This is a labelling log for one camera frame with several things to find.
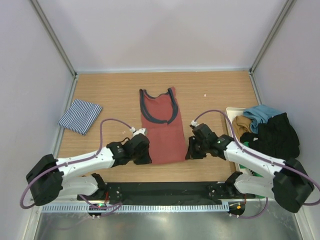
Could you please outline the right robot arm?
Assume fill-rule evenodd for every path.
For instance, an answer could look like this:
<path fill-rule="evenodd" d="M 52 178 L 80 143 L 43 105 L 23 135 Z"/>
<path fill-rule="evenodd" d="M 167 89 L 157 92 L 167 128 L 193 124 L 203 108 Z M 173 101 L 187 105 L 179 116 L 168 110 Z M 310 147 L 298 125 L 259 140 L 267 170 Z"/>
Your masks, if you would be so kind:
<path fill-rule="evenodd" d="M 185 156 L 187 160 L 211 155 L 258 174 L 233 173 L 225 185 L 225 192 L 231 198 L 241 194 L 263 196 L 275 200 L 283 209 L 297 213 L 318 186 L 294 158 L 283 160 L 249 150 L 229 135 L 217 136 L 204 123 L 192 121 L 190 128 L 193 135 Z"/>

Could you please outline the red tank top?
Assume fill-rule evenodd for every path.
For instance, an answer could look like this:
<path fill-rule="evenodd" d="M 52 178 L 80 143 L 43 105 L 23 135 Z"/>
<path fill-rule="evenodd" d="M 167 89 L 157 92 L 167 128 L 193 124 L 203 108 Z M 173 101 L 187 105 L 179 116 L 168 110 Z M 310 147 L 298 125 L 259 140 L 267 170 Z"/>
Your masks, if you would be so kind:
<path fill-rule="evenodd" d="M 162 165 L 185 161 L 187 144 L 176 89 L 170 87 L 157 97 L 140 89 L 139 105 L 141 125 L 147 131 L 152 163 Z"/>

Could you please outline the blue white striped tank top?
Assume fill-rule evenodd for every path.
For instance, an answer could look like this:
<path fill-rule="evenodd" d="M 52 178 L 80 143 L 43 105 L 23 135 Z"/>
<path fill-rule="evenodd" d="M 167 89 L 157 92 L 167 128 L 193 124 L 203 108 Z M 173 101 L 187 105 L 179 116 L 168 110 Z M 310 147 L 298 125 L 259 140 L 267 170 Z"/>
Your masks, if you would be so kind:
<path fill-rule="evenodd" d="M 58 121 L 58 125 L 75 133 L 86 135 L 102 111 L 96 103 L 75 99 Z"/>

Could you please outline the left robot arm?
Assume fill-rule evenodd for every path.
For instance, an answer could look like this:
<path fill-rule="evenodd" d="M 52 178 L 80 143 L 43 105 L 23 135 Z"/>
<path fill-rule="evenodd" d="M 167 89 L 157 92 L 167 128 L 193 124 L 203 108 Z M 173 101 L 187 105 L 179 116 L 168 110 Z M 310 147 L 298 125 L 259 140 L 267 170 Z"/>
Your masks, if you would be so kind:
<path fill-rule="evenodd" d="M 106 194 L 103 179 L 87 173 L 126 165 L 150 164 L 149 139 L 138 133 L 124 141 L 111 142 L 97 151 L 67 157 L 43 156 L 26 175 L 34 205 L 44 206 L 58 197 L 84 195 L 101 200 Z"/>

